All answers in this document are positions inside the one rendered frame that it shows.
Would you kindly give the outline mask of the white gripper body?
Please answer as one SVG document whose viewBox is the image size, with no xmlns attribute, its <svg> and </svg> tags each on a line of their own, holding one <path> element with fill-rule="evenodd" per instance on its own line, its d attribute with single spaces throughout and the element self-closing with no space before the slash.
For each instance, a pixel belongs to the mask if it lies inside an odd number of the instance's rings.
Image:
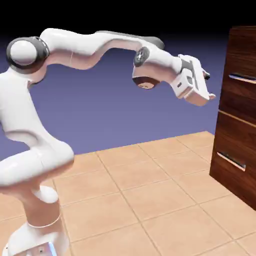
<svg viewBox="0 0 256 256">
<path fill-rule="evenodd" d="M 179 54 L 181 59 L 181 72 L 178 77 L 178 98 L 184 98 L 187 102 L 204 106 L 210 100 L 204 71 L 200 61 L 190 55 Z"/>
</svg>

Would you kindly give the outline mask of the dark wood drawer front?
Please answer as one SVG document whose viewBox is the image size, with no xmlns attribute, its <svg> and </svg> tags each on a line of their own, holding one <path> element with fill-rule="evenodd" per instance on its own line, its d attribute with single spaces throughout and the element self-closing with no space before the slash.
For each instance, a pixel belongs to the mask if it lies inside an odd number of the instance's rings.
<svg viewBox="0 0 256 256">
<path fill-rule="evenodd" d="M 229 32 L 219 109 L 256 126 L 256 84 L 229 77 L 256 77 L 256 26 L 233 27 Z"/>
<path fill-rule="evenodd" d="M 245 163 L 245 172 L 217 152 Z M 209 175 L 256 211 L 256 126 L 218 113 Z"/>
</svg>

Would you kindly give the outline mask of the dark wood cabinet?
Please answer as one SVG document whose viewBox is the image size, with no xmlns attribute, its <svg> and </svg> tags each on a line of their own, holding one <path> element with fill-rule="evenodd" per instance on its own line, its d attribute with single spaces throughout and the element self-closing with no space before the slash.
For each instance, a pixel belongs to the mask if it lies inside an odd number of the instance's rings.
<svg viewBox="0 0 256 256">
<path fill-rule="evenodd" d="M 256 211 L 256 26 L 229 32 L 210 176 Z"/>
</svg>

